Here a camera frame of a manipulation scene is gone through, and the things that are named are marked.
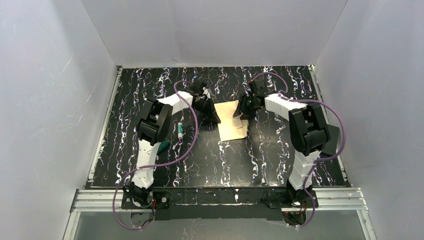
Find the cream envelope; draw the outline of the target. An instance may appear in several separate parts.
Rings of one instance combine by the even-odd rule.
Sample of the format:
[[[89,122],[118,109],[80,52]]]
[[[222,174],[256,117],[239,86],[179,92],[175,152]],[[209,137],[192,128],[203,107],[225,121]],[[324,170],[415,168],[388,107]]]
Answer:
[[[215,103],[215,109],[220,123],[218,131],[220,141],[232,141],[246,138],[248,135],[248,120],[241,120],[240,117],[233,117],[238,106],[238,100],[222,103]]]

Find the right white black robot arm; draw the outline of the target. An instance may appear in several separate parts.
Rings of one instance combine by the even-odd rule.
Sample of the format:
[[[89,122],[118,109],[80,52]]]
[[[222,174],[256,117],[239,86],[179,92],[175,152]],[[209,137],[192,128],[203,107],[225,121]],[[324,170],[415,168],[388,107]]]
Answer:
[[[326,121],[322,103],[317,100],[294,100],[283,91],[270,90],[263,80],[251,80],[249,92],[238,98],[234,117],[251,120],[258,110],[266,110],[288,121],[289,136],[295,149],[293,170],[285,191],[261,198],[269,208],[278,205],[317,207],[313,194],[312,173],[320,155],[331,141],[331,131]]]

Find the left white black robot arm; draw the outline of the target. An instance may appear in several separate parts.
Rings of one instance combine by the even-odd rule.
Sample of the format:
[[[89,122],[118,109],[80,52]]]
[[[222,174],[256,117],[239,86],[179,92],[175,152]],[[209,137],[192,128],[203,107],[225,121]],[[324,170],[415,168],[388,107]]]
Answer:
[[[205,122],[221,122],[210,89],[200,79],[189,84],[187,91],[176,91],[168,97],[146,100],[136,128],[136,169],[130,184],[122,188],[125,195],[141,208],[149,207],[154,202],[151,186],[154,182],[154,168],[157,167],[155,161],[158,150],[168,135],[172,116],[184,109],[189,109],[192,114],[201,113]]]

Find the white green glue stick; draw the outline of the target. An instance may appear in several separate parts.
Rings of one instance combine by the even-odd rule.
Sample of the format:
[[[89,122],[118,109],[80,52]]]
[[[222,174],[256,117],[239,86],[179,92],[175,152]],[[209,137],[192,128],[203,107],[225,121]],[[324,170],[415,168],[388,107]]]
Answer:
[[[177,124],[177,137],[179,140],[182,140],[184,136],[183,123],[179,122]]]

